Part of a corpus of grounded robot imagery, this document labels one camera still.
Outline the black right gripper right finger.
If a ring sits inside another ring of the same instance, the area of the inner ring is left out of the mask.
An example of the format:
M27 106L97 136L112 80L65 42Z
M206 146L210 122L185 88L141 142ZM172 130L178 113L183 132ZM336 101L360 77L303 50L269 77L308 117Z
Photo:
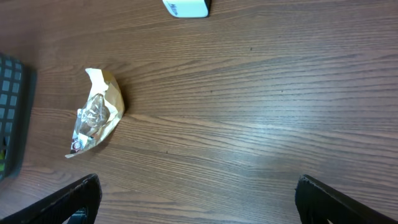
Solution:
M298 180L295 204L302 224L397 224L307 174Z

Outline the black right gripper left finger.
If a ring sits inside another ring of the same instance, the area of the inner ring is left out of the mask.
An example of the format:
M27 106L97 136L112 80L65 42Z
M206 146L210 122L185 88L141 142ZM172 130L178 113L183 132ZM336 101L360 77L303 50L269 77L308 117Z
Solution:
M89 174L1 219L1 224L94 224L101 198L100 180L96 174Z

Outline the brown paper bread bag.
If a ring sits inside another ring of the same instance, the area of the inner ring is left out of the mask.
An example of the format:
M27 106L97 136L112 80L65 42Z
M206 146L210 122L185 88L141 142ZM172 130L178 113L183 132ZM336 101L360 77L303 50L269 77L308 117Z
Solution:
M72 135L71 158L97 146L120 122L125 105L119 85L110 72L87 68L91 90L85 105L77 110L77 119Z

